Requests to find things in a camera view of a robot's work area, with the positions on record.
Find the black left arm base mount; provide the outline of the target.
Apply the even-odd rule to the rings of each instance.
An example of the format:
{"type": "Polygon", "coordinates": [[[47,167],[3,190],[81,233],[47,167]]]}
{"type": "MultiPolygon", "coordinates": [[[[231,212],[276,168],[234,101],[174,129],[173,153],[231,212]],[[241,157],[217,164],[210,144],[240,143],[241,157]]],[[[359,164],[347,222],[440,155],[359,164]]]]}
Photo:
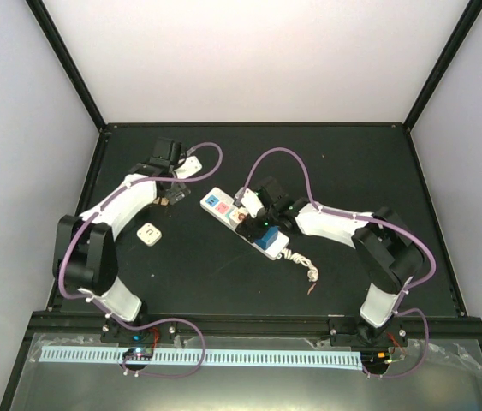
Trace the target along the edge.
{"type": "Polygon", "coordinates": [[[119,325],[113,318],[103,318],[100,321],[98,332],[102,343],[117,343],[119,346],[149,346],[154,343],[154,332],[158,334],[158,341],[169,343],[173,339],[179,322],[177,320],[167,320],[167,315],[148,315],[129,323],[131,326],[139,327],[161,320],[159,325],[153,325],[144,330],[133,331],[119,325]]]}

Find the white plug adapter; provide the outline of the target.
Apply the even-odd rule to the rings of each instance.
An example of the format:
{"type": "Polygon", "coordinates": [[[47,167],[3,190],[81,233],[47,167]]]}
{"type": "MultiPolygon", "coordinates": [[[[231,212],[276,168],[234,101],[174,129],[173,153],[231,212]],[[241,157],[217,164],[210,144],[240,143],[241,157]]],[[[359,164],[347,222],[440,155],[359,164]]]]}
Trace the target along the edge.
{"type": "Polygon", "coordinates": [[[143,244],[153,247],[162,238],[162,231],[152,223],[145,223],[137,230],[136,235],[143,244]]]}

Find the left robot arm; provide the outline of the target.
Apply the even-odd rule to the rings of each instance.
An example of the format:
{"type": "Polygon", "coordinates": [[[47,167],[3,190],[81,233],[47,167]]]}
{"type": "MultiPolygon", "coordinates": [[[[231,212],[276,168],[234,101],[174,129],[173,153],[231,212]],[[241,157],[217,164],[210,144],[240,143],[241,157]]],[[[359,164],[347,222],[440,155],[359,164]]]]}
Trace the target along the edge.
{"type": "Polygon", "coordinates": [[[119,278],[116,238],[156,199],[182,189],[183,180],[201,171],[200,161],[181,151],[181,143],[160,140],[153,154],[136,164],[117,188],[79,216],[57,224],[53,274],[60,294],[97,302],[121,319],[120,331],[132,342],[144,340],[151,322],[141,315],[142,300],[119,278]]]}

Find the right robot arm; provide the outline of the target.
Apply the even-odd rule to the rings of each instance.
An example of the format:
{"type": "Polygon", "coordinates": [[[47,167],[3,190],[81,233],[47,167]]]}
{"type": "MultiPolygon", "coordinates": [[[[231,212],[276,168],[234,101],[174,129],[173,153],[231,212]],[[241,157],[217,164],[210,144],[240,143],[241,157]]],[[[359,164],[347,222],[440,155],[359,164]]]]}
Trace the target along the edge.
{"type": "Polygon", "coordinates": [[[327,207],[310,197],[292,200],[272,177],[254,190],[240,188],[234,205],[247,212],[235,232],[252,244],[275,227],[284,234],[317,236],[354,249],[370,281],[356,335],[366,346],[386,336],[387,323],[397,315],[408,286],[425,263],[423,246],[394,211],[383,207],[357,213],[327,207]]]}

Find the white power strip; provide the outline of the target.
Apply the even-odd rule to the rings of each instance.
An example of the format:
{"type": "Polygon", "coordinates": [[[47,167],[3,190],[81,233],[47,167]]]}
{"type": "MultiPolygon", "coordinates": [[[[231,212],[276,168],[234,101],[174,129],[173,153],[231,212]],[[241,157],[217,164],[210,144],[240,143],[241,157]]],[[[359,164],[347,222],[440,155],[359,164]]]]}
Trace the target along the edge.
{"type": "Polygon", "coordinates": [[[270,260],[282,257],[289,238],[264,218],[264,204],[251,189],[240,189],[231,197],[222,189],[214,187],[199,202],[227,229],[238,235],[270,260]]]}

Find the blue cube socket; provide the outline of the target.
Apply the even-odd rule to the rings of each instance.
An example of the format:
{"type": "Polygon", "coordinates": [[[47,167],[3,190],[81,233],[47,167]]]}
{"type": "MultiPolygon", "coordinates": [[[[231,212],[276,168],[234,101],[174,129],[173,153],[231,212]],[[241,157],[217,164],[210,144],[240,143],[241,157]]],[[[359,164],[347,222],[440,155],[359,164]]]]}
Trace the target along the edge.
{"type": "Polygon", "coordinates": [[[254,244],[262,250],[267,250],[276,241],[278,234],[278,227],[268,227],[264,235],[255,240],[254,244]]]}

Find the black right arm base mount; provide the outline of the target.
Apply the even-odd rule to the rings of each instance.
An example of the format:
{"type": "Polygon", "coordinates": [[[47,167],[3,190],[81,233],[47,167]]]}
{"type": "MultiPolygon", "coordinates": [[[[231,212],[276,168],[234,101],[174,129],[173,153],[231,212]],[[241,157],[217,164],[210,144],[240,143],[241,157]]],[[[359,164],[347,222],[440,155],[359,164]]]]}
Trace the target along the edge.
{"type": "Polygon", "coordinates": [[[375,328],[360,317],[334,317],[328,319],[331,342],[335,345],[351,348],[388,348],[393,346],[395,337],[402,345],[405,337],[400,332],[402,322],[393,318],[385,325],[375,328]]]}

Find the white tiger cube socket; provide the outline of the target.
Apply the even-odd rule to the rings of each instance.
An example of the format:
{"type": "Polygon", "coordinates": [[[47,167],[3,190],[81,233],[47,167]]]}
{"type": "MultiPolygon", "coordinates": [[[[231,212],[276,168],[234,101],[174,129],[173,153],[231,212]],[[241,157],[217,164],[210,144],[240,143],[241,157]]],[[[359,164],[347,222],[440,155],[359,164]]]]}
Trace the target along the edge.
{"type": "Polygon", "coordinates": [[[236,228],[249,215],[245,208],[236,208],[229,214],[229,221],[233,228],[236,228]]]}

